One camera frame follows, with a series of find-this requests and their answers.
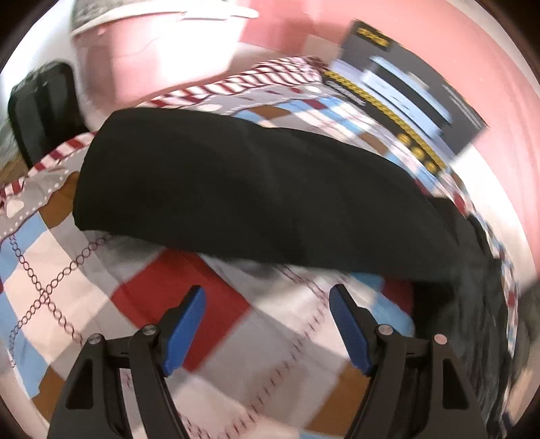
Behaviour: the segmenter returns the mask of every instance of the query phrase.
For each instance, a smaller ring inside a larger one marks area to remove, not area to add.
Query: red square pattern
[[[328,108],[322,102],[317,101],[317,99],[304,99],[303,101],[315,110],[326,110]]]
[[[165,250],[134,278],[121,285],[111,300],[139,328],[157,323],[178,306],[192,285],[206,292],[206,312],[184,368],[194,371],[249,309],[244,297],[223,281],[196,254]]]
[[[409,316],[413,315],[414,290],[409,281],[385,279],[382,294]]]

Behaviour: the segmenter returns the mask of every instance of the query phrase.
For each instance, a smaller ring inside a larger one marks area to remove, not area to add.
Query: bedspread
[[[217,83],[142,104],[211,111],[263,127],[334,137],[406,169],[436,197],[475,215],[494,256],[508,304],[508,349],[517,314],[512,265],[451,171],[434,177],[386,129],[321,84],[322,64],[283,58]],[[94,333],[133,334],[202,285],[206,314],[184,365],[167,385],[192,437],[342,436],[368,379],[350,364],[328,310],[329,288],[344,283],[379,323],[414,332],[403,284],[349,274],[205,255],[101,232],[81,232],[72,217],[78,172],[93,134],[60,145],[26,178],[0,194],[0,337],[21,384],[45,420],[80,351]],[[129,371],[121,371],[134,437],[145,437]]]

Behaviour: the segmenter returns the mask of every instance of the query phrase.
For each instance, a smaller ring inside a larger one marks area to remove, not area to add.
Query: black fabric
[[[433,281],[462,264],[395,164],[329,137],[197,111],[114,113],[86,155],[73,216],[81,229],[259,262]]]
[[[430,201],[459,245],[463,265],[454,280],[415,284],[416,336],[448,337],[465,365],[484,418],[498,424],[511,373],[501,262],[491,256],[475,218],[464,218],[448,199]]]
[[[123,110],[88,150],[73,216],[82,230],[222,258],[416,281],[417,336],[449,338],[497,435],[511,372],[501,263],[474,218],[388,160],[241,119]]]

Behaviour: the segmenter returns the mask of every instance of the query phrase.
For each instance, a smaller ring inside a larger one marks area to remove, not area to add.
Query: black clamp
[[[403,337],[378,325],[343,285],[330,310],[352,363],[371,376],[346,439],[487,439],[467,377],[442,335]],[[180,306],[132,337],[89,337],[59,397],[48,439],[131,439],[119,369],[131,369],[149,439],[189,439],[164,378],[184,361],[205,311],[192,287]]]

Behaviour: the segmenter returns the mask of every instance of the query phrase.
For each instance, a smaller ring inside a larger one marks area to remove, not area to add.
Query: blue rubber pad
[[[368,341],[336,287],[330,290],[330,311],[353,366],[369,375],[373,365],[369,359]]]
[[[206,294],[199,288],[184,315],[178,321],[167,344],[167,357],[161,367],[165,376],[170,376],[182,366],[206,309]]]

